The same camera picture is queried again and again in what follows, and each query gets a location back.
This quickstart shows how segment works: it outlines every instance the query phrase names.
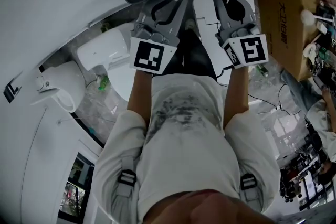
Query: toilet seat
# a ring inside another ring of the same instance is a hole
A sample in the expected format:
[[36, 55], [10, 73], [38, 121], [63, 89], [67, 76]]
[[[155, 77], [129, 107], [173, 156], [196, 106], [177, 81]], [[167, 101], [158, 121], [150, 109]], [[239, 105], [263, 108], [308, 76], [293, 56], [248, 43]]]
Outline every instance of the toilet seat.
[[107, 75], [115, 91], [128, 102], [135, 76], [135, 69], [130, 68], [129, 62], [108, 70]]

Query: white toilet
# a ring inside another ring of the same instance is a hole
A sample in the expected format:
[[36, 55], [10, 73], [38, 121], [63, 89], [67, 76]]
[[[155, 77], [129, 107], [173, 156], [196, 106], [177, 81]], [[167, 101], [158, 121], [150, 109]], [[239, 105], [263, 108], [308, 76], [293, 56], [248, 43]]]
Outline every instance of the white toilet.
[[130, 68], [131, 30], [134, 23], [127, 23], [102, 33], [77, 50], [86, 70], [103, 65], [111, 85], [126, 101], [129, 100], [135, 69]]

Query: brown box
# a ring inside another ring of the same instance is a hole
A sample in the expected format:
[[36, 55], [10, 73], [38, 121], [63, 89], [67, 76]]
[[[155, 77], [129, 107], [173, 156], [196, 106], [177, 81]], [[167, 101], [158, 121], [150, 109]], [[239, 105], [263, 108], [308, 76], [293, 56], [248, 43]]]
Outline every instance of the brown box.
[[301, 22], [301, 12], [313, 13], [319, 0], [258, 0], [262, 33], [267, 36], [268, 53], [298, 81], [311, 77], [302, 51], [318, 30]]

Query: hand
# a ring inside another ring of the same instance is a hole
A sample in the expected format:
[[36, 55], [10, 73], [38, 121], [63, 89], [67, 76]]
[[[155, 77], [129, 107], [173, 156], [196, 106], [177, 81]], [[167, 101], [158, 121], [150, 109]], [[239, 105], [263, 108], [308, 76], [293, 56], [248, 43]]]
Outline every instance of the hand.
[[330, 103], [330, 102], [332, 103], [330, 90], [327, 86], [323, 86], [323, 88], [322, 88], [322, 97], [327, 104]]

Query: marble floor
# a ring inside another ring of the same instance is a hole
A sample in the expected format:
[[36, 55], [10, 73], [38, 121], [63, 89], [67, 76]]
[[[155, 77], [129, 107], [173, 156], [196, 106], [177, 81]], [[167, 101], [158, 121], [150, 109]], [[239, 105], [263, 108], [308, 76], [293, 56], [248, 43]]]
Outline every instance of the marble floor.
[[[260, 25], [257, 0], [255, 0], [255, 5], [257, 23]], [[76, 115], [103, 144], [106, 142], [118, 114], [126, 109], [127, 102], [114, 91], [111, 85], [107, 86], [103, 91], [98, 90], [98, 85], [94, 81], [96, 81], [97, 76], [103, 77], [106, 75], [105, 69], [102, 66], [98, 66], [90, 71], [85, 70], [77, 57], [77, 49], [101, 34], [102, 26], [108, 25], [110, 28], [113, 28], [135, 20], [141, 7], [141, 4], [132, 5], [92, 26], [63, 46], [43, 64], [44, 68], [47, 69], [69, 60], [76, 61], [83, 72], [87, 85], [85, 98], [77, 109]], [[193, 18], [191, 5], [188, 7], [185, 20], [188, 18]], [[268, 70], [268, 77], [264, 77], [256, 68], [250, 68], [249, 94], [256, 98], [262, 98], [274, 106], [278, 106], [278, 92], [283, 85], [279, 79], [281, 67], [277, 65], [272, 57], [265, 64], [265, 67]], [[249, 100], [253, 101], [257, 99], [250, 97]], [[283, 109], [287, 110], [290, 114], [295, 114], [299, 111], [292, 101], [287, 86], [284, 86], [281, 90], [280, 101]], [[284, 111], [274, 112], [274, 107], [264, 101], [254, 103], [256, 104], [253, 104], [250, 109], [258, 114], [267, 135], [272, 138], [270, 139], [271, 141], [274, 141], [272, 146], [277, 151], [278, 164], [281, 167], [288, 163], [295, 155], [295, 151], [304, 144], [304, 137], [308, 134], [304, 114], [299, 112], [291, 116]]]

